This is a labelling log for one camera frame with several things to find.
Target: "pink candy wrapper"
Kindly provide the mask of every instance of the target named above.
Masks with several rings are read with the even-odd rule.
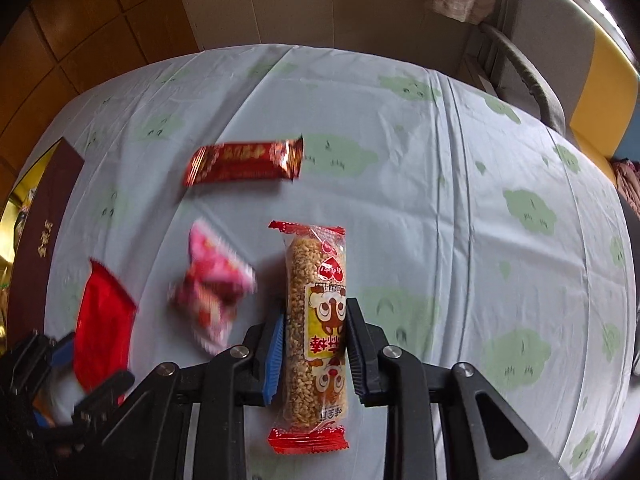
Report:
[[[255,291],[254,270],[203,220],[189,232],[191,265],[175,303],[191,317],[193,334],[211,355],[227,348],[236,304]]]

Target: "cartoon character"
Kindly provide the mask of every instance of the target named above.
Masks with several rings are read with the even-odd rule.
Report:
[[[249,77],[257,77],[263,79],[271,72],[274,75],[287,75],[297,69],[295,63],[287,63],[283,61],[265,61],[256,63],[249,69]]]
[[[82,295],[84,294],[84,280],[80,279],[80,271],[68,272],[62,279],[62,289],[60,290],[60,305],[63,308],[63,312],[67,314],[66,318],[66,330],[75,330],[76,323],[78,322],[78,311],[80,310],[80,303],[82,301]]]
[[[100,147],[104,143],[104,140],[108,137],[108,131],[103,128],[92,128],[89,130],[86,137],[86,144],[84,146],[84,157],[91,158],[95,153],[98,153],[100,151]]]
[[[160,84],[173,83],[176,81],[180,81],[181,79],[184,79],[184,77],[189,74],[190,74],[190,70],[188,68],[179,68],[173,74],[159,75],[158,78],[156,78],[156,81],[158,81]]]
[[[613,356],[620,350],[622,335],[620,329],[613,323],[605,323],[602,327],[602,353],[611,362]]]
[[[611,257],[613,258],[613,264],[616,267],[625,266],[625,253],[622,248],[622,238],[620,238],[619,236],[611,237],[609,252],[611,252]]]
[[[498,115],[506,115],[510,118],[514,123],[520,124],[520,118],[516,115],[516,112],[513,111],[507,103],[500,101],[497,97],[492,95],[482,93],[482,97],[484,98],[484,102],[489,107],[489,110],[497,113]]]
[[[177,114],[158,114],[148,118],[134,135],[138,140],[167,139],[184,125]]]
[[[509,262],[502,261],[498,263],[498,269],[500,269],[500,274],[505,280],[509,279],[509,275],[511,274],[511,264]]]
[[[346,315],[347,291],[341,287],[339,291],[325,291],[324,285],[314,285],[309,296],[309,307],[316,311],[316,317],[327,335],[342,332]]]
[[[359,176],[378,155],[365,150],[347,137],[305,134],[303,172],[327,173],[331,176]]]
[[[94,218],[97,225],[116,225],[124,216],[127,200],[124,193],[115,187],[108,187],[101,194],[96,194]]]
[[[482,373],[500,392],[534,384],[551,357],[551,345],[537,332],[519,328],[482,346]]]
[[[344,355],[341,358],[334,356],[329,359],[314,359],[310,364],[322,405],[337,404],[345,382]]]
[[[523,227],[534,233],[552,235],[556,224],[556,214],[545,201],[526,189],[506,189],[502,195],[507,201],[509,213],[520,220]]]
[[[442,94],[439,90],[432,88],[431,86],[418,81],[417,79],[409,77],[387,77],[379,76],[380,86],[391,90],[394,94],[400,96],[402,99],[408,101],[431,101],[434,102],[436,97],[440,97]]]
[[[366,321],[382,327],[389,344],[424,362],[429,360],[438,318],[433,296],[416,296],[399,287],[368,286],[360,291],[358,300]]]
[[[587,455],[591,451],[591,447],[596,442],[596,437],[598,434],[595,431],[590,431],[587,433],[584,438],[574,447],[574,452],[571,455],[571,467],[578,467]]]
[[[558,155],[558,157],[560,157],[560,160],[562,160],[562,163],[566,167],[568,167],[569,170],[573,171],[574,173],[578,173],[580,171],[580,164],[578,163],[578,157],[576,157],[572,152],[570,152],[564,146],[560,146],[560,144],[558,144],[554,148],[554,152],[556,153],[556,155]]]

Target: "metal screw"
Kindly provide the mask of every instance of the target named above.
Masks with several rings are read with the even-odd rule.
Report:
[[[462,371],[465,377],[471,377],[476,371],[469,363],[458,363],[458,369]]]
[[[246,346],[237,345],[231,349],[231,357],[235,357],[236,359],[243,359],[249,355],[249,349]]]
[[[398,359],[402,355],[402,349],[395,345],[387,345],[382,349],[382,353],[391,359]]]
[[[156,373],[158,375],[162,375],[163,377],[168,377],[170,375],[173,375],[175,372],[175,365],[173,363],[160,363],[157,367],[156,367]]]

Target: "plastic packaging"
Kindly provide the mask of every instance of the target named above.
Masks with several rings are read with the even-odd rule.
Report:
[[[255,291],[254,270],[203,219],[189,232],[191,265],[175,291],[175,304],[191,318],[196,341],[211,355],[222,352],[236,304]]]
[[[102,264],[91,260],[74,339],[74,373],[92,391],[129,363],[136,304]]]
[[[193,154],[182,183],[185,186],[225,180],[284,178],[300,175],[303,140],[226,142],[203,146]]]
[[[287,247],[284,427],[269,443],[284,454],[345,449],[344,229],[273,221]]]

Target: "chair armrest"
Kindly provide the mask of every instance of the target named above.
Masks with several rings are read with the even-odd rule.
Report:
[[[479,88],[494,97],[498,97],[494,87],[491,85],[491,81],[489,81],[489,76],[478,63],[478,59],[471,54],[465,54],[462,57],[456,79]]]
[[[521,53],[520,49],[497,28],[485,22],[480,23],[478,27],[482,33],[494,42],[516,69],[523,83],[527,86],[529,93],[533,95],[540,107],[540,120],[564,137],[565,126],[562,105],[549,83],[542,77],[542,74]]]

